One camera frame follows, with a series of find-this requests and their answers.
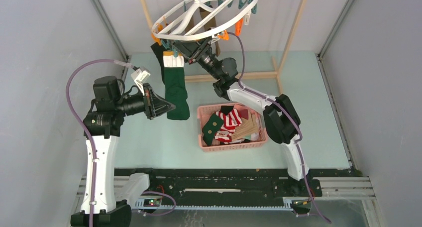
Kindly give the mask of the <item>black blue white sock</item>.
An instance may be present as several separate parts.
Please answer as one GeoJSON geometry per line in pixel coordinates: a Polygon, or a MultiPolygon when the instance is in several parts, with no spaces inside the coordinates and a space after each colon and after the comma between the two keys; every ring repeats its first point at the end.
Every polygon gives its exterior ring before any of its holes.
{"type": "Polygon", "coordinates": [[[232,112],[234,106],[221,106],[220,112],[224,115],[228,115],[230,112],[232,112]]]}

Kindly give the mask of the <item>red white striped sock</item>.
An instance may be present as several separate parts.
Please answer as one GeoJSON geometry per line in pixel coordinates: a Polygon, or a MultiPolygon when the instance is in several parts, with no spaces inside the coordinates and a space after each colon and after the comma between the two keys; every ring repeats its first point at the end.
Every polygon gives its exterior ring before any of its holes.
{"type": "Polygon", "coordinates": [[[221,128],[215,133],[214,139],[223,142],[230,143],[232,142],[232,135],[235,133],[236,126],[226,126],[222,125],[221,128]]]}
{"type": "Polygon", "coordinates": [[[223,120],[223,127],[226,129],[235,129],[243,124],[242,118],[236,109],[233,109],[228,114],[224,114],[220,111],[215,112],[215,114],[223,120]]]}

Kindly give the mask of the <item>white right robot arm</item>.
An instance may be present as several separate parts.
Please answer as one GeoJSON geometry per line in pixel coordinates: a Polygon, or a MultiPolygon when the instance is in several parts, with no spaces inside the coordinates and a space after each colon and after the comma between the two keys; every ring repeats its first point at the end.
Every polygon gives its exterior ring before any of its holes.
{"type": "Polygon", "coordinates": [[[301,120],[286,95],[270,96],[257,91],[237,78],[237,63],[234,58],[219,60],[211,47],[211,40],[172,41],[170,46],[181,54],[189,64],[197,63],[216,82],[216,94],[229,101],[241,103],[258,112],[264,119],[267,135],[282,146],[287,160],[287,171],[293,179],[289,188],[295,196],[304,195],[310,188],[307,181],[309,168],[300,147],[303,135],[299,128],[301,120]]]}

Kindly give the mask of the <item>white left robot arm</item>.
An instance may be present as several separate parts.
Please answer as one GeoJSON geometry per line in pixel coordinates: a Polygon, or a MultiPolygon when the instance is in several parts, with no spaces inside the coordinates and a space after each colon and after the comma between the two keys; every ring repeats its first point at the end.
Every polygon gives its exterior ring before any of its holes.
{"type": "Polygon", "coordinates": [[[157,181],[141,173],[131,175],[123,190],[114,192],[116,148],[126,116],[144,113],[152,120],[175,105],[156,94],[149,83],[137,81],[134,94],[122,91],[121,85],[123,81],[115,76],[96,79],[91,107],[84,119],[77,118],[84,130],[89,160],[81,209],[70,219],[73,227],[128,227],[138,197],[157,190],[157,181]]]}

